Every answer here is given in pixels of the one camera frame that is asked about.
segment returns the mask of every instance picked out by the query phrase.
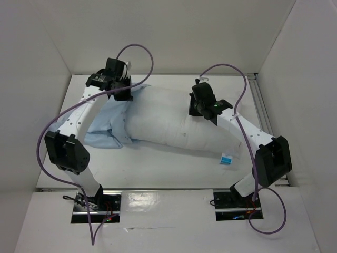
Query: blue label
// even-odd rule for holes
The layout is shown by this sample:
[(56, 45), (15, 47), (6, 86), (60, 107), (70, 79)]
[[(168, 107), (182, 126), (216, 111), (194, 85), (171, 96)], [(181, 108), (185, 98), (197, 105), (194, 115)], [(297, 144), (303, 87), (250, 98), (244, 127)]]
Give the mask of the blue label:
[(224, 153), (221, 155), (220, 164), (231, 165), (232, 161), (233, 161), (233, 157), (231, 155), (226, 155)]

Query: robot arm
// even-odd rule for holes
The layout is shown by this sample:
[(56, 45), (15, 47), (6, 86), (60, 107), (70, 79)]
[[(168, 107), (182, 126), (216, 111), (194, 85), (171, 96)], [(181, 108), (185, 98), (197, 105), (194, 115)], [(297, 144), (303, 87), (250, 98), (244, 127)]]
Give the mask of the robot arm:
[[(103, 91), (131, 86), (131, 77), (128, 75), (130, 67), (128, 62), (107, 59), (105, 69), (89, 77), (80, 102)], [(117, 101), (132, 100), (130, 89), (113, 95)], [(90, 204), (98, 208), (105, 208), (104, 203), (109, 202), (109, 196), (103, 194), (102, 186), (94, 179), (88, 166), (90, 154), (82, 143), (88, 128), (108, 99), (108, 95), (101, 95), (86, 101), (71, 113), (56, 132), (48, 131), (45, 136), (51, 163), (79, 184), (85, 190)]]
[[(275, 138), (250, 123), (240, 114), (234, 113), (233, 106), (225, 100), (217, 101), (208, 83), (200, 83), (192, 87), (189, 115), (204, 116), (213, 124), (222, 127), (244, 142), (243, 133), (236, 117), (245, 129), (252, 148), (259, 179), (259, 188), (268, 187), (292, 169), (288, 142), (284, 137)], [(235, 198), (249, 196), (255, 190), (253, 171), (231, 186)]]

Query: purple wire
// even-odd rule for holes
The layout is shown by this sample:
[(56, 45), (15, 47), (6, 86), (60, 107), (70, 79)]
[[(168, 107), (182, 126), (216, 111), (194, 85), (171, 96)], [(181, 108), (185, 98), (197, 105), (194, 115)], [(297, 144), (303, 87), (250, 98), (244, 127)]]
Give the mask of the purple wire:
[(142, 46), (142, 45), (139, 45), (139, 44), (130, 44), (126, 47), (124, 47), (119, 53), (118, 53), (118, 56), (117, 58), (119, 58), (119, 56), (122, 54), (122, 52), (127, 49), (128, 47), (131, 47), (131, 46), (138, 46), (138, 47), (141, 47), (143, 48), (144, 50), (146, 50), (151, 58), (151, 68), (150, 68), (150, 71), (148, 72), (147, 76), (141, 80), (139, 83), (137, 84), (134, 84), (134, 85), (131, 85), (129, 87), (122, 87), (122, 88), (117, 88), (117, 89), (113, 89), (113, 90), (110, 90), (110, 91), (103, 91), (101, 93), (98, 93), (96, 95), (93, 95), (93, 96), (90, 96), (89, 98), (87, 98), (86, 100), (66, 109), (65, 111), (61, 112), (58, 116), (56, 116), (55, 118), (53, 118), (46, 126), (45, 128), (42, 130), (41, 134), (39, 135), (38, 137), (38, 140), (37, 140), (37, 145), (36, 145), (36, 158), (37, 158), (37, 163), (38, 165), (40, 166), (41, 170), (47, 175), (49, 176), (50, 178), (58, 181), (58, 182), (61, 182), (61, 183), (67, 183), (67, 184), (70, 184), (72, 186), (75, 186), (75, 187), (78, 187), (82, 193), (83, 193), (83, 196), (84, 196), (84, 200), (85, 200), (85, 205), (86, 205), (86, 209), (87, 209), (87, 215), (88, 215), (88, 224), (89, 224), (89, 230), (90, 230), (90, 235), (91, 235), (91, 244), (94, 245), (95, 244), (95, 238), (96, 238), (96, 234), (97, 234), (97, 231), (98, 229), (111, 217), (115, 216), (115, 215), (112, 215), (108, 218), (106, 218), (105, 220), (102, 221), (102, 223), (98, 226), (98, 228), (96, 229), (95, 231), (95, 234), (93, 234), (93, 228), (92, 228), (92, 224), (91, 224), (91, 217), (90, 217), (90, 209), (89, 209), (89, 201), (88, 201), (88, 197), (84, 191), (84, 189), (82, 188), (82, 186), (80, 186), (79, 184), (77, 183), (74, 183), (74, 182), (70, 182), (70, 181), (66, 181), (66, 180), (63, 180), (63, 179), (60, 179), (60, 178), (57, 178), (55, 176), (53, 176), (52, 174), (50, 174), (44, 167), (43, 167), (43, 163), (42, 163), (42, 160), (41, 160), (41, 157), (40, 157), (40, 147), (41, 147), (41, 142), (42, 142), (42, 138), (45, 134), (45, 132), (48, 130), (48, 128), (57, 120), (59, 119), (60, 117), (62, 117), (64, 114), (66, 114), (67, 112), (81, 106), (82, 104), (86, 103), (87, 101), (90, 101), (98, 96), (101, 96), (101, 95), (106, 95), (106, 94), (109, 94), (109, 93), (112, 93), (112, 92), (117, 92), (117, 91), (124, 91), (124, 90), (128, 90), (128, 89), (131, 89), (131, 88), (134, 88), (134, 87), (137, 87), (139, 85), (141, 85), (142, 83), (144, 83), (149, 77), (150, 75), (152, 74), (152, 71), (153, 71), (153, 66), (154, 66), (154, 62), (153, 62), (153, 56), (151, 54), (151, 52), (145, 47), (145, 46)]
[[(240, 101), (242, 100), (243, 95), (245, 94), (245, 92), (246, 92), (246, 90), (247, 90), (247, 86), (248, 86), (248, 85), (247, 85), (247, 79), (246, 79), (244, 73), (243, 73), (240, 69), (238, 69), (237, 67), (235, 67), (235, 66), (233, 66), (233, 65), (231, 65), (231, 64), (226, 64), (226, 63), (215, 64), (215, 65), (209, 67), (209, 68), (206, 69), (204, 72), (202, 72), (202, 73), (199, 75), (199, 77), (202, 77), (202, 76), (203, 76), (204, 74), (206, 74), (209, 70), (211, 70), (211, 69), (213, 69), (213, 68), (215, 68), (215, 67), (218, 67), (218, 66), (231, 67), (232, 69), (235, 69), (236, 71), (238, 71), (238, 72), (240, 73), (240, 75), (243, 77), (243, 80), (244, 80), (244, 88), (243, 88), (242, 94), (240, 95), (240, 97), (238, 98), (238, 100), (237, 100), (237, 102), (235, 103), (235, 106), (234, 106), (234, 114), (236, 115), (236, 114), (237, 114), (237, 106), (239, 105)], [(246, 142), (246, 145), (247, 145), (247, 147), (248, 147), (249, 155), (250, 155), (250, 157), (251, 157), (251, 161), (252, 161), (252, 164), (253, 164), (253, 172), (254, 172), (254, 178), (255, 178), (255, 191), (254, 191), (254, 194), (253, 194), (253, 197), (252, 197), (252, 201), (255, 202), (255, 200), (256, 200), (256, 198), (257, 198), (257, 193), (258, 193), (261, 189), (268, 189), (268, 190), (274, 192), (274, 193), (276, 194), (276, 196), (279, 198), (279, 200), (280, 200), (280, 202), (281, 202), (281, 204), (282, 204), (282, 207), (283, 207), (283, 211), (284, 211), (284, 220), (283, 220), (283, 223), (282, 223), (282, 225), (281, 225), (277, 230), (275, 230), (275, 231), (264, 232), (264, 231), (258, 230), (257, 228), (255, 228), (255, 227), (252, 225), (252, 223), (251, 223), (252, 215), (253, 215), (255, 212), (257, 212), (257, 211), (255, 211), (255, 212), (253, 212), (253, 213), (251, 213), (251, 214), (249, 215), (249, 217), (248, 217), (248, 222), (249, 222), (249, 224), (251, 225), (251, 227), (252, 227), (255, 231), (257, 231), (257, 232), (259, 232), (259, 233), (262, 233), (262, 234), (264, 234), (264, 235), (272, 235), (272, 234), (274, 234), (274, 233), (279, 232), (279, 231), (284, 227), (285, 222), (286, 222), (286, 208), (285, 208), (285, 205), (284, 205), (284, 202), (283, 202), (281, 196), (280, 196), (276, 191), (274, 191), (274, 190), (272, 190), (272, 189), (270, 189), (270, 188), (261, 188), (261, 189), (259, 190), (259, 179), (257, 178), (257, 169), (256, 169), (255, 160), (254, 160), (253, 150), (252, 150), (252, 147), (251, 147), (251, 145), (250, 145), (250, 143), (249, 143), (247, 134), (246, 134), (246, 132), (244, 131), (243, 125), (241, 124), (241, 121), (240, 121), (239, 117), (236, 117), (236, 121), (237, 121), (237, 123), (238, 123), (238, 125), (239, 125), (239, 127), (240, 127), (240, 130), (241, 130), (242, 134), (243, 134), (243, 138), (244, 138), (244, 140), (245, 140), (245, 142)]]
[(285, 204), (284, 204), (284, 202), (283, 202), (281, 196), (280, 196), (276, 191), (274, 191), (273, 189), (268, 188), (268, 187), (263, 187), (263, 188), (261, 188), (259, 191), (261, 191), (262, 189), (268, 189), (268, 190), (274, 192), (274, 193), (276, 194), (276, 196), (279, 198), (279, 200), (280, 200), (280, 202), (281, 202), (281, 204), (282, 204), (283, 212), (284, 212), (284, 219), (283, 219), (283, 222), (282, 222), (281, 226), (280, 226), (279, 228), (277, 228), (277, 230), (275, 230), (275, 231), (271, 231), (271, 232), (264, 232), (264, 231), (261, 231), (261, 230), (257, 229), (256, 227), (254, 227), (253, 224), (252, 224), (252, 221), (251, 221), (252, 215), (253, 215), (254, 213), (258, 212), (258, 210), (252, 212), (252, 213), (248, 216), (248, 222), (249, 222), (249, 225), (251, 225), (251, 227), (252, 227), (255, 231), (257, 231), (257, 232), (259, 232), (259, 233), (262, 233), (262, 234), (264, 234), (264, 235), (272, 235), (272, 234), (274, 234), (274, 233), (280, 232), (281, 229), (284, 227), (284, 225), (285, 225), (285, 223), (286, 223), (286, 208), (285, 208)]

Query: purple cable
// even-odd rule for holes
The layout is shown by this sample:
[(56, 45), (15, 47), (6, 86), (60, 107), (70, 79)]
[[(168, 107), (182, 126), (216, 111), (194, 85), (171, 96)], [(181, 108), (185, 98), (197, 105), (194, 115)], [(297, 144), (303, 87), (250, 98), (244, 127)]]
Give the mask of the purple cable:
[(117, 58), (119, 58), (119, 56), (121, 55), (121, 53), (127, 49), (128, 47), (131, 47), (131, 46), (138, 46), (138, 47), (141, 47), (143, 48), (144, 50), (146, 50), (151, 58), (151, 68), (150, 68), (150, 71), (148, 72), (147, 76), (141, 80), (139, 83), (137, 84), (134, 84), (134, 85), (131, 85), (129, 87), (122, 87), (122, 88), (117, 88), (117, 89), (113, 89), (113, 90), (110, 90), (110, 91), (103, 91), (101, 93), (98, 93), (96, 95), (93, 95), (91, 97), (89, 97), (88, 99), (66, 109), (65, 111), (61, 112), (58, 116), (56, 116), (55, 118), (53, 118), (46, 126), (45, 128), (42, 130), (40, 136), (38, 137), (38, 140), (37, 140), (37, 145), (36, 145), (36, 158), (37, 158), (37, 163), (38, 165), (40, 166), (41, 170), (47, 175), (49, 176), (50, 178), (58, 181), (58, 182), (61, 182), (61, 183), (67, 183), (67, 184), (70, 184), (72, 186), (75, 186), (75, 187), (78, 187), (82, 193), (83, 193), (83, 196), (84, 196), (84, 200), (85, 200), (85, 205), (86, 205), (86, 209), (87, 209), (87, 215), (88, 215), (88, 224), (89, 224), (89, 230), (90, 230), (90, 235), (91, 235), (91, 244), (94, 245), (95, 244), (95, 238), (96, 238), (96, 234), (97, 234), (97, 231), (98, 229), (109, 219), (109, 218), (112, 218), (114, 217), (115, 215), (112, 215), (106, 219), (104, 219), (102, 221), (102, 223), (97, 227), (96, 231), (95, 231), (95, 234), (93, 234), (93, 228), (92, 228), (92, 224), (91, 224), (91, 217), (90, 217), (90, 209), (89, 209), (89, 201), (88, 201), (88, 197), (84, 191), (84, 189), (82, 188), (82, 186), (80, 186), (79, 184), (77, 183), (74, 183), (74, 182), (69, 182), (69, 181), (66, 181), (66, 180), (63, 180), (63, 179), (60, 179), (60, 178), (57, 178), (55, 176), (53, 176), (52, 174), (50, 174), (44, 167), (43, 167), (43, 164), (42, 164), (42, 161), (41, 161), (41, 157), (40, 157), (40, 147), (41, 147), (41, 142), (42, 142), (42, 138), (45, 134), (45, 132), (48, 130), (48, 128), (57, 120), (59, 119), (60, 117), (62, 117), (64, 114), (66, 114), (67, 112), (81, 106), (82, 104), (86, 103), (87, 101), (89, 100), (92, 100), (98, 96), (101, 96), (101, 95), (106, 95), (106, 94), (109, 94), (109, 93), (112, 93), (112, 92), (116, 92), (116, 91), (124, 91), (124, 90), (128, 90), (128, 89), (131, 89), (131, 88), (134, 88), (134, 87), (137, 87), (139, 85), (141, 85), (142, 83), (144, 83), (149, 77), (150, 75), (152, 74), (152, 71), (153, 71), (153, 66), (154, 66), (154, 63), (153, 63), (153, 56), (151, 54), (151, 52), (145, 47), (145, 46), (142, 46), (142, 45), (139, 45), (139, 44), (130, 44), (126, 47), (124, 47), (119, 53), (118, 53), (118, 56)]
[(256, 227), (254, 227), (253, 224), (252, 224), (252, 221), (251, 221), (252, 215), (253, 215), (254, 213), (258, 212), (258, 210), (252, 212), (252, 213), (248, 216), (248, 222), (249, 222), (249, 225), (251, 225), (251, 227), (252, 227), (255, 231), (257, 231), (257, 232), (259, 232), (259, 233), (262, 233), (262, 234), (264, 234), (264, 235), (272, 235), (272, 234), (274, 234), (274, 233), (280, 232), (281, 229), (284, 227), (284, 225), (285, 225), (285, 223), (286, 223), (286, 208), (285, 208), (285, 204), (284, 204), (284, 202), (283, 202), (281, 196), (280, 196), (276, 191), (274, 191), (273, 189), (268, 188), (268, 187), (266, 187), (266, 188), (261, 188), (261, 189), (258, 190), (258, 191), (261, 191), (262, 189), (268, 189), (268, 190), (274, 192), (274, 193), (276, 194), (276, 196), (279, 198), (279, 200), (280, 200), (280, 202), (281, 202), (281, 204), (282, 204), (283, 212), (284, 212), (284, 219), (283, 219), (283, 222), (282, 222), (281, 226), (280, 226), (279, 228), (277, 228), (277, 230), (275, 230), (275, 231), (271, 231), (271, 232), (264, 232), (264, 231), (261, 231), (261, 230), (257, 229)]
[[(237, 106), (239, 105), (239, 103), (240, 103), (240, 101), (241, 101), (241, 99), (242, 99), (244, 93), (245, 93), (246, 90), (247, 90), (247, 79), (246, 79), (244, 73), (243, 73), (240, 69), (238, 69), (237, 67), (235, 67), (235, 66), (233, 66), (233, 65), (231, 65), (231, 64), (226, 64), (226, 63), (215, 64), (215, 65), (209, 67), (209, 68), (206, 69), (204, 72), (202, 72), (202, 73), (199, 75), (199, 77), (202, 77), (202, 76), (203, 76), (204, 74), (206, 74), (209, 70), (211, 70), (211, 69), (213, 69), (213, 68), (215, 68), (215, 67), (218, 67), (218, 66), (231, 67), (232, 69), (235, 69), (236, 71), (238, 71), (238, 72), (240, 73), (240, 75), (243, 77), (243, 80), (244, 80), (244, 88), (243, 88), (242, 94), (240, 95), (240, 97), (238, 98), (238, 100), (237, 100), (237, 102), (235, 103), (235, 106), (234, 106), (234, 114), (236, 115), (236, 114), (237, 114)], [(252, 201), (254, 202), (254, 201), (256, 200), (256, 198), (257, 198), (257, 193), (258, 193), (260, 190), (262, 190), (262, 189), (268, 189), (268, 190), (274, 192), (274, 193), (276, 194), (276, 196), (279, 198), (279, 200), (280, 200), (280, 202), (281, 202), (281, 204), (282, 204), (283, 211), (284, 211), (284, 220), (283, 220), (283, 223), (282, 223), (282, 225), (281, 225), (277, 230), (275, 230), (275, 231), (264, 232), (264, 231), (258, 230), (257, 228), (255, 228), (255, 227), (252, 225), (252, 222), (251, 222), (252, 215), (253, 215), (254, 213), (256, 213), (257, 211), (255, 211), (255, 212), (253, 212), (253, 213), (251, 213), (251, 214), (249, 215), (249, 217), (248, 217), (248, 222), (249, 222), (249, 225), (251, 225), (251, 227), (252, 227), (255, 231), (257, 231), (257, 232), (259, 232), (259, 233), (262, 233), (262, 234), (264, 234), (264, 235), (272, 235), (272, 234), (274, 234), (274, 233), (279, 232), (279, 231), (284, 227), (284, 225), (285, 225), (285, 222), (286, 222), (286, 208), (285, 208), (285, 204), (284, 204), (284, 202), (283, 202), (281, 196), (280, 196), (276, 191), (274, 191), (273, 189), (270, 189), (270, 188), (266, 187), (266, 188), (261, 188), (261, 189), (259, 190), (259, 179), (257, 178), (257, 169), (256, 169), (255, 160), (254, 160), (253, 150), (252, 150), (252, 147), (251, 147), (251, 145), (250, 145), (250, 143), (249, 143), (247, 134), (246, 134), (246, 132), (244, 131), (243, 125), (241, 124), (241, 121), (240, 121), (239, 117), (236, 117), (236, 120), (237, 120), (237, 123), (238, 123), (238, 125), (239, 125), (239, 127), (240, 127), (240, 130), (241, 130), (242, 134), (243, 134), (243, 138), (244, 138), (244, 140), (245, 140), (245, 142), (246, 142), (246, 145), (247, 145), (247, 147), (248, 147), (249, 155), (250, 155), (250, 158), (251, 158), (251, 161), (252, 161), (252, 164), (253, 164), (253, 172), (254, 172), (254, 178), (255, 178), (255, 191), (254, 191), (254, 194), (253, 194)]]

